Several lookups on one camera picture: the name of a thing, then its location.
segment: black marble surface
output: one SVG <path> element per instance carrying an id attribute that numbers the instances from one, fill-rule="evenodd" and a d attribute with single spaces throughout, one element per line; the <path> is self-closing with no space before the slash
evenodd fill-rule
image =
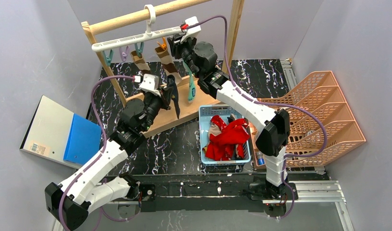
<path id="1" fill-rule="evenodd" d="M 187 75 L 180 62 L 176 67 L 182 76 Z M 148 63 L 151 73 L 164 80 L 166 75 L 159 62 Z M 115 75 L 141 75 L 133 63 L 111 64 Z M 235 81 L 246 92 L 256 98 L 277 98 L 288 92 L 280 60 L 234 60 L 231 72 Z M 100 78 L 106 76 L 104 70 Z M 138 86 L 130 80 L 119 80 L 126 96 L 138 94 Z M 118 122 L 123 106 L 110 82 L 100 85 L 95 94 L 95 103 L 107 134 L 111 134 Z M 88 119 L 96 122 L 93 112 Z M 129 172 L 143 174 L 205 174 L 200 164 L 199 121 L 190 120 L 146 140 L 128 159 L 120 163 L 109 175 Z M 252 163 L 247 163 L 243 172 L 253 172 Z"/>

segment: purple clothes peg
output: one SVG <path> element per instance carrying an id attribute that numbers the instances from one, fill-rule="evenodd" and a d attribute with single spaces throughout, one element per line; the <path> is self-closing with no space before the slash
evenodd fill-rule
<path id="1" fill-rule="evenodd" d="M 122 47 L 119 47 L 119 54 L 121 55 L 121 60 L 123 62 L 126 62 L 126 58 L 128 57 L 129 54 L 129 46 L 126 46 L 125 51 L 122 51 Z"/>

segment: robotic arm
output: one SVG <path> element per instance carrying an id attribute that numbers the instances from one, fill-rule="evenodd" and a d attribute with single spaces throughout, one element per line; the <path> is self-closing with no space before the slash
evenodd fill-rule
<path id="1" fill-rule="evenodd" d="M 185 23 L 196 24 L 197 18 L 192 17 Z M 278 198 L 285 188 L 281 176 L 285 145 L 290 134 L 288 112 L 257 105 L 243 98 L 232 86 L 229 76 L 217 68 L 217 54 L 213 46 L 207 42 L 196 43 L 195 36 L 200 31 L 200 26 L 186 30 L 182 25 L 181 28 L 183 33 L 168 38 L 172 56 L 183 59 L 198 78 L 198 85 L 204 93 L 233 107 L 256 126 L 258 133 L 254 142 L 264 154 L 267 166 L 266 188 L 272 197 Z M 177 90 L 173 76 L 168 77 L 168 84 L 164 87 L 161 87 L 159 77 L 149 74 L 136 76 L 135 82 L 141 83 L 139 88 L 144 93 L 144 100 L 132 99 L 127 102 L 116 130 L 106 141 L 105 152 L 98 151 L 75 174 L 60 184 L 52 182 L 45 189 L 48 211 L 58 220 L 61 212 L 70 230 L 78 228 L 90 212 L 102 205 L 117 198 L 135 199 L 140 192 L 140 183 L 127 173 L 97 186 L 111 169 L 145 141 L 142 133 L 153 124 L 160 109 L 170 109 L 170 100 Z M 59 208 L 62 196 L 65 197 L 64 204 Z"/>
<path id="2" fill-rule="evenodd" d="M 257 128 L 254 142 L 264 154 L 267 168 L 266 187 L 270 194 L 277 198 L 285 188 L 281 173 L 285 146 L 290 134 L 289 113 L 284 109 L 274 110 L 255 104 L 242 97 L 231 84 L 228 74 L 217 68 L 217 54 L 213 46 L 208 42 L 196 41 L 196 38 L 183 38 L 183 35 L 168 38 L 171 54 L 176 59 L 183 59 L 199 79 L 197 84 L 204 93 L 228 104 Z"/>

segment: label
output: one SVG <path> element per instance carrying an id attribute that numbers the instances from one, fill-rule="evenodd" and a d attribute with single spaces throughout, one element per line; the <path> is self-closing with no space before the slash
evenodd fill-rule
<path id="1" fill-rule="evenodd" d="M 45 145 L 42 145 L 40 143 L 31 141 L 30 142 L 30 149 L 31 152 L 39 154 L 39 155 L 43 155 L 43 156 L 48 156 L 49 155 L 49 151 L 50 148 L 46 147 Z"/>

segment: wooden post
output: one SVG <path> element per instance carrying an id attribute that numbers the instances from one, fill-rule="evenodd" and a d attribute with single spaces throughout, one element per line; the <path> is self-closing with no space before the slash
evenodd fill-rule
<path id="1" fill-rule="evenodd" d="M 195 6 L 200 3 L 204 3 L 211 0 L 176 0 L 171 1 L 162 5 L 155 6 L 156 17 L 185 9 L 190 6 Z M 111 30 L 121 28 L 123 26 L 131 25 L 140 21 L 144 21 L 151 18 L 151 14 L 148 9 L 137 11 L 134 13 L 126 14 L 117 18 L 109 19 L 100 23 L 92 24 L 90 26 L 93 35 L 102 34 Z"/>
<path id="2" fill-rule="evenodd" d="M 88 22 L 82 22 L 81 25 L 82 25 L 82 28 L 85 32 L 85 35 L 87 36 L 89 42 L 91 43 L 91 45 L 94 43 L 97 43 L 97 40 L 95 39 L 94 35 L 91 33 L 91 30 L 89 29 Z M 107 73 L 107 76 L 114 76 L 112 69 L 106 64 L 105 57 L 102 55 L 102 52 L 97 52 L 96 54 L 102 64 L 102 67 L 104 68 L 105 72 Z M 116 81 L 116 79 L 111 79 L 111 83 L 112 83 L 112 86 L 114 87 L 116 93 L 118 94 L 119 98 L 121 99 L 122 105 L 125 107 L 126 98 L 125 98 L 124 92 L 121 89 L 121 86 L 119 85 L 118 81 Z"/>
<path id="3" fill-rule="evenodd" d="M 228 56 L 228 65 L 230 65 L 230 67 L 231 67 L 231 61 L 233 59 L 234 47 L 235 47 L 235 42 L 237 40 L 238 27 L 240 26 L 240 19 L 241 19 L 243 6 L 244 6 L 244 0 L 233 0 L 230 26 L 228 28 L 228 37 L 227 37 L 227 56 Z M 221 70 L 228 74 L 227 66 L 224 61 Z"/>

